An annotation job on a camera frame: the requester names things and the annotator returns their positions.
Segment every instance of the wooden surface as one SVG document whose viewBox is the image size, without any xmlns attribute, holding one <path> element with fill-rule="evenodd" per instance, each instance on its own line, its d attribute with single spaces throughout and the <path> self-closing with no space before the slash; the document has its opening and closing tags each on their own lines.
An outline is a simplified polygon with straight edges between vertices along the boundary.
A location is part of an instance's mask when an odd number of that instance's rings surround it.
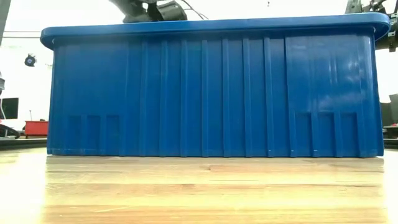
<svg viewBox="0 0 398 224">
<path fill-rule="evenodd" d="M 398 223 L 398 151 L 371 159 L 0 151 L 0 223 Z"/>
</svg>

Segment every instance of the plastic crate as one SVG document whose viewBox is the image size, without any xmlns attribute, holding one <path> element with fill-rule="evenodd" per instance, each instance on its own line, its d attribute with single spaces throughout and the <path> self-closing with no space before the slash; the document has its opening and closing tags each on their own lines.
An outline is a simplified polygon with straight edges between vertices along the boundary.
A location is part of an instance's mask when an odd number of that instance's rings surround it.
<svg viewBox="0 0 398 224">
<path fill-rule="evenodd" d="M 48 153 L 383 155 L 383 14 L 51 27 Z"/>
</svg>

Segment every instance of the black machine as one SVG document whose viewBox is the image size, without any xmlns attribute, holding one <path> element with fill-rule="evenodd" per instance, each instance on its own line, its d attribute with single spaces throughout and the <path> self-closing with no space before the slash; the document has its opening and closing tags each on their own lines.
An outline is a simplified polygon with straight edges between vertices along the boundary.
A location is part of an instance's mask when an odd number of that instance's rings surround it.
<svg viewBox="0 0 398 224">
<path fill-rule="evenodd" d="M 398 23 L 397 23 L 397 11 L 398 11 L 398 0 L 392 13 L 387 13 L 386 8 L 382 5 L 386 0 L 372 0 L 369 5 L 362 6 L 361 0 L 349 0 L 347 3 L 346 14 L 349 13 L 363 13 L 363 12 L 379 12 L 386 14 L 390 17 L 391 29 L 388 35 L 379 39 L 376 42 L 376 50 L 389 49 L 390 52 L 395 52 L 398 47 Z"/>
<path fill-rule="evenodd" d="M 157 21 L 185 21 L 187 15 L 179 3 L 176 1 L 164 0 L 110 0 L 115 4 L 120 11 L 125 15 L 124 23 L 132 22 L 157 22 Z M 189 3 L 183 1 L 188 5 L 189 10 L 194 10 Z M 391 20 L 391 30 L 387 36 L 376 42 L 376 49 L 389 49 L 390 52 L 395 52 L 398 47 L 398 23 L 397 11 L 398 0 L 395 9 L 392 13 L 387 13 L 386 8 L 382 5 L 386 0 L 371 0 L 367 6 L 363 6 L 361 0 L 348 0 L 346 7 L 346 14 L 350 13 L 364 13 L 364 12 L 379 12 L 387 14 Z"/>
</svg>

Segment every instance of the blue bin wall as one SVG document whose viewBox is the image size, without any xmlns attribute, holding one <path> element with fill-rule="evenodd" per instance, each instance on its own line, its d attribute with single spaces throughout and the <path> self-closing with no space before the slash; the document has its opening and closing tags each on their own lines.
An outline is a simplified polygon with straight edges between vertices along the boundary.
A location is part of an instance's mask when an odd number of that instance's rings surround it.
<svg viewBox="0 0 398 224">
<path fill-rule="evenodd" d="M 48 153 L 381 156 L 373 34 L 303 32 L 58 39 Z"/>
</svg>

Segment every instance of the bin lid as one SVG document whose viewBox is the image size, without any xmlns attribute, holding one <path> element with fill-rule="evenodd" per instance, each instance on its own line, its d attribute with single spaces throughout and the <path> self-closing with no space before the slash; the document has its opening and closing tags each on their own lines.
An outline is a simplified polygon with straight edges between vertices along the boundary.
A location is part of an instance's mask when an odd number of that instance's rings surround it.
<svg viewBox="0 0 398 224">
<path fill-rule="evenodd" d="M 100 26 L 49 27 L 42 31 L 40 41 L 53 49 L 56 37 L 90 35 L 159 34 L 173 32 L 197 32 L 244 29 L 308 29 L 325 27 L 374 27 L 375 39 L 390 30 L 390 18 L 381 13 L 344 14 L 338 16 L 283 17 L 265 19 L 228 19 L 215 21 L 167 21 L 142 22 Z"/>
</svg>

